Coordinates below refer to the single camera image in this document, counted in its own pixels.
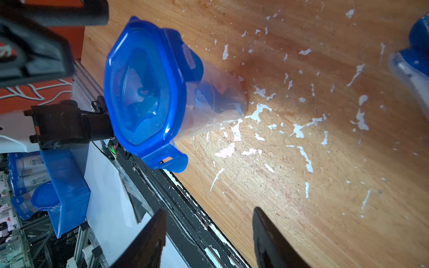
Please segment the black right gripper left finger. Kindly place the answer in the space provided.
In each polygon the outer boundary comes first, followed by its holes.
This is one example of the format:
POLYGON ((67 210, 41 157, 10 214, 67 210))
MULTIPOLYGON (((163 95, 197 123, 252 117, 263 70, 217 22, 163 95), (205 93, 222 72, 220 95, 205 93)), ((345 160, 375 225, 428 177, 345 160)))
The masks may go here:
POLYGON ((159 268, 166 231, 166 211, 160 209, 111 268, 159 268))

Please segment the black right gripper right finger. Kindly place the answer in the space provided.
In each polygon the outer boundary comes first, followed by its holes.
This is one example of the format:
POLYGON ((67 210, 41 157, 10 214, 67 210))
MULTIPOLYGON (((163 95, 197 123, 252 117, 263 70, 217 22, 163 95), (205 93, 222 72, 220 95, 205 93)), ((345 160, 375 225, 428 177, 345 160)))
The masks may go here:
POLYGON ((254 208, 252 229, 258 267, 309 268, 260 207, 254 208))

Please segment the blue container lid front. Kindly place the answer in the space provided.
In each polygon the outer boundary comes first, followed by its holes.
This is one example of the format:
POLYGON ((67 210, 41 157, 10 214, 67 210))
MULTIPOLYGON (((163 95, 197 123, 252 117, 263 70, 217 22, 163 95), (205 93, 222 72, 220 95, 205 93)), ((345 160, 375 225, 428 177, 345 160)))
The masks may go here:
POLYGON ((110 51, 104 96, 119 143, 152 169, 183 172, 174 145, 184 121, 187 84, 203 77, 200 57, 174 29, 130 18, 110 51))

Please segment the blue toothbrush case back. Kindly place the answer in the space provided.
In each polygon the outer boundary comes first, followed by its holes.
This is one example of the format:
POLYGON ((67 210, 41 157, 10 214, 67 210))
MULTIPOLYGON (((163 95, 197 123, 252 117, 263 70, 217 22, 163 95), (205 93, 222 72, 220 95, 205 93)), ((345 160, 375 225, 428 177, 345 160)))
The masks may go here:
POLYGON ((411 28, 410 47, 391 54, 389 70, 415 97, 423 114, 429 117, 429 15, 411 28))

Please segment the clear plastic container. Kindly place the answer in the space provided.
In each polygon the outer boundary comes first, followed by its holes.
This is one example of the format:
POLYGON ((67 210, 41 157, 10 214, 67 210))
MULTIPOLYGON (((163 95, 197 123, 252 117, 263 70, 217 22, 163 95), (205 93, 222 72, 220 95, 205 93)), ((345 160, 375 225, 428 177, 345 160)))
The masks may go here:
POLYGON ((220 129, 244 117, 248 99, 238 78, 202 61, 202 78, 187 82, 185 115, 176 140, 220 129))

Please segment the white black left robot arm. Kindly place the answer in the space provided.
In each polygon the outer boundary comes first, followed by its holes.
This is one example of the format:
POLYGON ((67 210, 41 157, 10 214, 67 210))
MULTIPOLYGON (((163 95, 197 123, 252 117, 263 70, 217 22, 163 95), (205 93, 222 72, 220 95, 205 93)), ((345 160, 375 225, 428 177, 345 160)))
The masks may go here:
MULTIPOLYGON (((81 7, 1 2, 1 87, 30 86, 69 78, 75 64, 69 41, 52 31, 61 26, 107 24, 107 1, 83 1, 81 7)), ((48 102, 1 116, 1 152, 32 153, 75 149, 114 135, 105 112, 81 110, 74 100, 48 102)))

